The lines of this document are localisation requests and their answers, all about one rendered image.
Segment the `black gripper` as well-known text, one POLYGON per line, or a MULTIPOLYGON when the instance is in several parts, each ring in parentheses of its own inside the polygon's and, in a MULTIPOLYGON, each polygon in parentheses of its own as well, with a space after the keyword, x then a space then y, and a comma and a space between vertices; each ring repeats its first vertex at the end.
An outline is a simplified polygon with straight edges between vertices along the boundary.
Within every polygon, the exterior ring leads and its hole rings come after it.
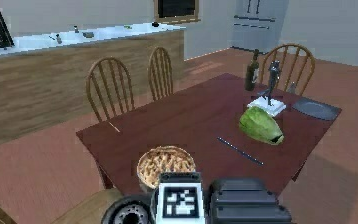
POLYGON ((105 211, 101 224, 155 224, 148 195, 125 196, 105 211))

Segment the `tan lattice pie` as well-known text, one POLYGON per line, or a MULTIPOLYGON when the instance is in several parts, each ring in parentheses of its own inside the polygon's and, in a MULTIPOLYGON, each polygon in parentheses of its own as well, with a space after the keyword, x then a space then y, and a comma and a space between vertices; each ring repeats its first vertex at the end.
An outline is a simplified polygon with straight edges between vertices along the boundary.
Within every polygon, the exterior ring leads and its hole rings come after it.
POLYGON ((159 146, 144 153, 137 164, 139 186, 145 193, 158 187, 159 176, 164 172, 195 172, 192 156, 177 146, 159 146))

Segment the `dark red dining table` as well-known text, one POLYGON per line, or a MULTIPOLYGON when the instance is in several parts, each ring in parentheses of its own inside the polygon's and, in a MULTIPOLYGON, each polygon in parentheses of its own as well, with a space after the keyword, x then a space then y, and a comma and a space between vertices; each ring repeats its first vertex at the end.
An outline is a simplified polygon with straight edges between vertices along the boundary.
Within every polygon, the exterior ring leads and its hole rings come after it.
POLYGON ((141 191, 136 167, 139 158, 157 146, 173 145, 194 158, 205 185, 223 177, 256 177, 279 194, 301 169, 309 154, 332 125, 292 108, 297 95, 276 90, 287 104, 276 121, 285 138, 277 146, 257 142, 238 127, 254 94, 243 79, 222 74, 206 82, 77 133, 99 167, 123 194, 141 191), (260 160, 260 166, 217 140, 221 137, 260 160))

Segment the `brown wooden chair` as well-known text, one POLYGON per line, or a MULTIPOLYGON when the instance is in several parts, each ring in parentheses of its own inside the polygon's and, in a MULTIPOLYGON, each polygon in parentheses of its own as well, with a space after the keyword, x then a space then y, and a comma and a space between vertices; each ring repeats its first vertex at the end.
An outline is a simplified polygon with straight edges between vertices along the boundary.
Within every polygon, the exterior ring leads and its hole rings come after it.
POLYGON ((148 81, 154 101, 173 93, 173 72, 168 51, 156 47, 149 58, 148 81))
POLYGON ((92 64, 86 77, 86 95, 99 122, 135 109, 130 72, 115 57, 92 64))
POLYGON ((291 86, 295 93, 302 96, 315 72, 315 58, 311 51, 300 44, 287 43, 270 50, 260 62, 258 82, 264 84, 269 80, 269 65, 280 62, 280 78, 276 88, 286 91, 291 86))

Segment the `wooden kitchen counter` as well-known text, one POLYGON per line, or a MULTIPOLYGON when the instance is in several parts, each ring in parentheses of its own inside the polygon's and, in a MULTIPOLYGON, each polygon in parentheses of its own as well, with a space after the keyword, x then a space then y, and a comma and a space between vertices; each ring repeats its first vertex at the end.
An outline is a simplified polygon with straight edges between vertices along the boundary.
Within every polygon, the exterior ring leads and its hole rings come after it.
POLYGON ((131 75, 134 93, 147 91, 147 67, 153 50, 162 46, 173 60, 174 73, 184 68, 184 29, 162 24, 135 24, 130 29, 107 27, 94 37, 0 55, 0 144, 25 134, 89 113, 85 92, 89 69, 97 60, 113 56, 131 75))

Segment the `grey figure statue white base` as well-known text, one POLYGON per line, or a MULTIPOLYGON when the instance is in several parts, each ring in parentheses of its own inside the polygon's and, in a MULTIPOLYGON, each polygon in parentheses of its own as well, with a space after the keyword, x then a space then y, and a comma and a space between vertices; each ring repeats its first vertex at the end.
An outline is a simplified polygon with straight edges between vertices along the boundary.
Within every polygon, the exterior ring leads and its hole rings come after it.
POLYGON ((280 78, 280 61, 272 61, 269 66, 270 79, 268 82, 268 88, 258 93, 258 98, 250 102, 247 107, 259 107, 267 112, 271 117, 277 116, 281 113, 286 105, 279 100, 273 98, 272 93, 280 78))

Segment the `dark green wine bottle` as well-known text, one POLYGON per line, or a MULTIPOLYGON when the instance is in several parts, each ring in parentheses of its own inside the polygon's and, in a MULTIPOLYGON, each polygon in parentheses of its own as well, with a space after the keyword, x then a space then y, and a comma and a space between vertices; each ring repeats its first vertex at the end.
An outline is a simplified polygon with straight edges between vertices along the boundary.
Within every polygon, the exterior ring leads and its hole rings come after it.
POLYGON ((246 78, 245 78, 245 89, 247 91, 253 91, 257 79, 257 71, 259 69, 259 63, 257 61, 259 56, 259 50, 254 50, 253 58, 250 64, 247 66, 246 78))

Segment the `grey plate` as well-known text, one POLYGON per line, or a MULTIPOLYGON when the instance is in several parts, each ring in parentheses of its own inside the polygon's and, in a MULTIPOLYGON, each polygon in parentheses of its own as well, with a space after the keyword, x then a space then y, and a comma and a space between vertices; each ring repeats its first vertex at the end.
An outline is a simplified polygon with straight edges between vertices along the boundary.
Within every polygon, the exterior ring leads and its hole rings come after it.
POLYGON ((302 97, 292 105, 298 112, 313 118, 332 121, 340 114, 341 109, 332 105, 302 97))

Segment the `grey fridge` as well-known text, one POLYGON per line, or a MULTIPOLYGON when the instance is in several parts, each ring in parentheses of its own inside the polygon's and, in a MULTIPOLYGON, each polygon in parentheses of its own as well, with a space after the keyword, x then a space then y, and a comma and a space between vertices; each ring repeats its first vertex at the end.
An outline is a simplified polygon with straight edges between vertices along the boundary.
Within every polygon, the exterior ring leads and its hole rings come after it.
POLYGON ((284 18, 290 0, 261 0, 259 14, 256 14, 257 0, 236 0, 233 16, 231 45, 233 48, 266 54, 278 45, 284 18))

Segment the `black window wooden frame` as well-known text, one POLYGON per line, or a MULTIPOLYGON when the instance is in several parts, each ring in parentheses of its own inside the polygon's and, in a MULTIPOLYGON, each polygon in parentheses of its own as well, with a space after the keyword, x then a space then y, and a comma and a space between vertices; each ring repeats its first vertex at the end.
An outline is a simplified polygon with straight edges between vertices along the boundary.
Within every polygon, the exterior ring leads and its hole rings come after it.
POLYGON ((199 20, 199 0, 153 0, 153 2, 156 22, 182 24, 199 20))

